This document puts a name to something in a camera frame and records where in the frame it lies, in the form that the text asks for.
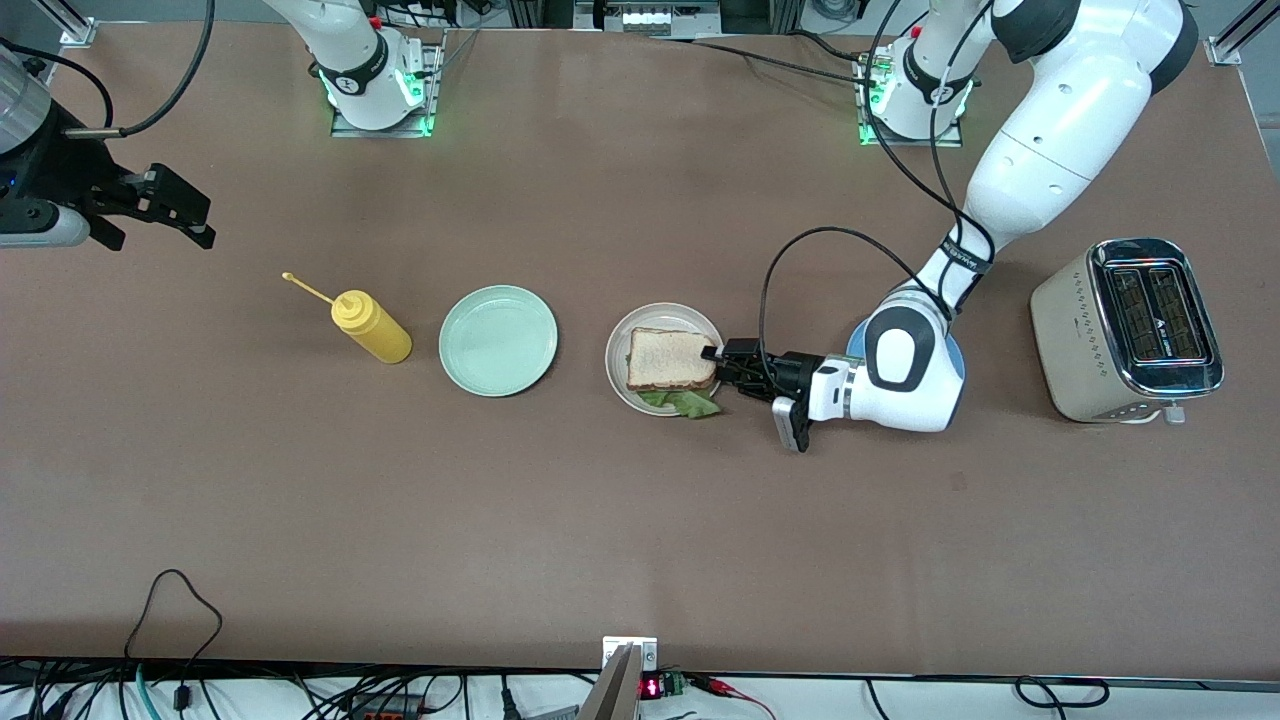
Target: sandwich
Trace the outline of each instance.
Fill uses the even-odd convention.
[[[686,418],[719,413],[710,400],[716,363],[703,360],[714,345],[701,333],[635,328],[627,356],[627,389],[654,407],[671,405]]]

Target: brown table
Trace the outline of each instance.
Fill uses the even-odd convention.
[[[141,118],[193,26],[109,26],[87,53]],[[737,42],[840,69],[801,40]],[[332,141],[301,42],[219,24],[178,109],[123,164],[214,201],[205,252],[129,224],[0,258],[0,644],[114,655],[151,577],[186,569],[224,657],[590,666],[604,634],[737,670],[1280,678],[1280,193],[1235,70],[1198,55],[1057,223],[1010,247],[955,332],[945,434],[828,423],[805,456],[768,407],[705,421],[613,395],[604,341],[678,301],[753,336],[796,232],[861,228],[918,263],[950,218],[876,147],[847,87],[684,44],[481,36],[436,137]],[[956,184],[1029,83],[992,51]],[[100,109],[63,73],[56,94]],[[905,150],[927,172],[927,152]],[[1050,404],[1030,291],[1096,241],[1178,241],[1228,382],[1190,424],[1085,427]],[[398,366],[343,338],[293,270],[364,288],[413,334]],[[782,265],[772,348],[844,347],[899,270],[841,237]],[[435,337],[477,287],[554,309],[552,372],[506,400],[445,377]],[[166,585],[138,652],[210,621]]]

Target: toaster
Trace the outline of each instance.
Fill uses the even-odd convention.
[[[1080,423],[1185,423],[1222,384],[1213,325],[1183,251],[1153,237],[1094,245],[1032,293],[1053,405]]]

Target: lettuce leaf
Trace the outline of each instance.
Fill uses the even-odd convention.
[[[707,418],[721,411],[719,405],[712,401],[710,389],[650,389],[636,395],[654,407],[671,405],[685,418]]]

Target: bread slice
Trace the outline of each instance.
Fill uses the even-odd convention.
[[[631,331],[627,389],[701,389],[716,382],[716,363],[703,360],[704,334],[682,331]]]

